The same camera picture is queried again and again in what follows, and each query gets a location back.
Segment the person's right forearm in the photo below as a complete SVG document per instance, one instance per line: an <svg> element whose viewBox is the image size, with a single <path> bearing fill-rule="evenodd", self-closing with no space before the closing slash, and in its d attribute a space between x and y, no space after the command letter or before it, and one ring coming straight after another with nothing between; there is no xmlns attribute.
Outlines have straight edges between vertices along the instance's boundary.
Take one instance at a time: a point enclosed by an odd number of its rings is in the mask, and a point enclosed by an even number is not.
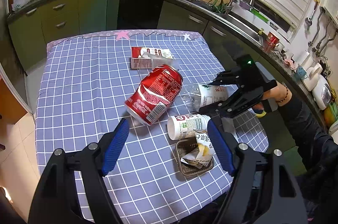
<svg viewBox="0 0 338 224"><path fill-rule="evenodd" d="M337 223L337 144L298 97L278 110L306 169L297 180L309 223Z"/></svg>

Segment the person's right hand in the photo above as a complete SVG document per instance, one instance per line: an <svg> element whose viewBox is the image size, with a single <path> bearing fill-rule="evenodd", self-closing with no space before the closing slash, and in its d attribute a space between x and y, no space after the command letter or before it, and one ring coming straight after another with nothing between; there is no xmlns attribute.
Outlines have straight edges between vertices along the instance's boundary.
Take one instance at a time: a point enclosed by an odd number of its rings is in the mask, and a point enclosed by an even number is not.
<svg viewBox="0 0 338 224"><path fill-rule="evenodd" d="M291 98L291 90L287 86L277 82L274 88L263 93L261 101L254 105L252 109L255 113L259 114L263 112L273 112L278 109L278 107L286 105Z"/></svg>

